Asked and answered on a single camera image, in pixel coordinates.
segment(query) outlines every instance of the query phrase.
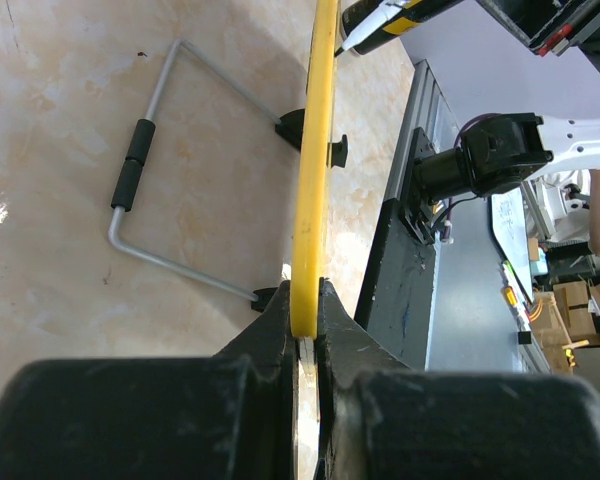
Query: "black foam grip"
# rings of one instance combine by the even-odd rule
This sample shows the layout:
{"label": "black foam grip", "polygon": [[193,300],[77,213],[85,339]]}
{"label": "black foam grip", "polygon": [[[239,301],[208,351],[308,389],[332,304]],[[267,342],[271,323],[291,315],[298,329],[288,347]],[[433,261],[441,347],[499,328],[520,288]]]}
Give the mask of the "black foam grip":
{"label": "black foam grip", "polygon": [[135,160],[144,167],[155,131],[156,124],[151,120],[145,120],[144,118],[138,120],[125,160]]}
{"label": "black foam grip", "polygon": [[141,175],[142,165],[140,163],[136,160],[125,160],[122,170],[120,170],[116,190],[113,192],[111,208],[124,207],[125,212],[131,210]]}

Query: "black bracket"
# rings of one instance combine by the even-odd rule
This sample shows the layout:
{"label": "black bracket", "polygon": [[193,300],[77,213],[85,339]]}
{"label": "black bracket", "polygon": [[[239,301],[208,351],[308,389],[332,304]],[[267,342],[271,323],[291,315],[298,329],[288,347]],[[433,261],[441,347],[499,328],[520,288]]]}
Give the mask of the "black bracket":
{"label": "black bracket", "polygon": [[262,288],[253,292],[258,296],[258,300],[254,300],[253,302],[251,302],[251,310],[263,313],[267,309],[269,302],[271,301],[271,299],[277,291],[278,287],[273,287]]}
{"label": "black bracket", "polygon": [[420,127],[416,128],[411,139],[407,168],[400,193],[400,203],[402,204],[400,220],[409,233],[423,245],[431,245],[435,242],[435,232],[431,228],[434,216],[433,206],[429,204],[426,195],[423,194],[415,180],[413,170],[416,164],[435,154],[433,143],[424,130]]}
{"label": "black bracket", "polygon": [[531,345],[532,343],[531,332],[518,332],[518,345]]}
{"label": "black bracket", "polygon": [[[293,110],[282,117],[276,124],[275,131],[298,152],[302,146],[302,130],[304,127],[304,108]],[[349,154],[349,141],[346,135],[337,143],[331,143],[331,166],[344,168]]]}

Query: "yellow plastic bar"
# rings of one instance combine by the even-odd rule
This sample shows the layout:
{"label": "yellow plastic bar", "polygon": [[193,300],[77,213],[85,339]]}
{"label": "yellow plastic bar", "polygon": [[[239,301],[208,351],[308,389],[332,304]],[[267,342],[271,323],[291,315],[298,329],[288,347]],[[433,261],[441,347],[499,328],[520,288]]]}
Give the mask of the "yellow plastic bar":
{"label": "yellow plastic bar", "polygon": [[318,334],[318,298],[324,271],[331,170],[329,142],[338,11],[338,0],[317,0],[291,259],[291,333],[296,338],[315,339]]}

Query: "marble floor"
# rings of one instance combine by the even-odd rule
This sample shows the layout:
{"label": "marble floor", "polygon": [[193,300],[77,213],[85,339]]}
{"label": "marble floor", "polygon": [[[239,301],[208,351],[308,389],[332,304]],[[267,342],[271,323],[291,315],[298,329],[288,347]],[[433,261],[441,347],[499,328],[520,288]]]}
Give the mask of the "marble floor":
{"label": "marble floor", "polygon": [[[304,105],[312,0],[0,0],[0,392],[36,359],[200,356],[248,302],[126,256],[109,202],[172,40],[279,114]],[[326,274],[353,313],[413,67],[399,42],[338,71]],[[298,154],[181,53],[121,236],[250,290],[289,263]]]}

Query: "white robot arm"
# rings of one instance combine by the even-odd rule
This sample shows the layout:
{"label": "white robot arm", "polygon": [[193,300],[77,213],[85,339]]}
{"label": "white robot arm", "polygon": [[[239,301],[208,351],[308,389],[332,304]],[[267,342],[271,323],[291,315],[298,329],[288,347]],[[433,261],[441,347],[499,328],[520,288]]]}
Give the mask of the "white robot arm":
{"label": "white robot arm", "polygon": [[550,173],[600,169],[600,120],[563,120],[546,115],[541,118],[538,133],[553,160],[527,180]]}

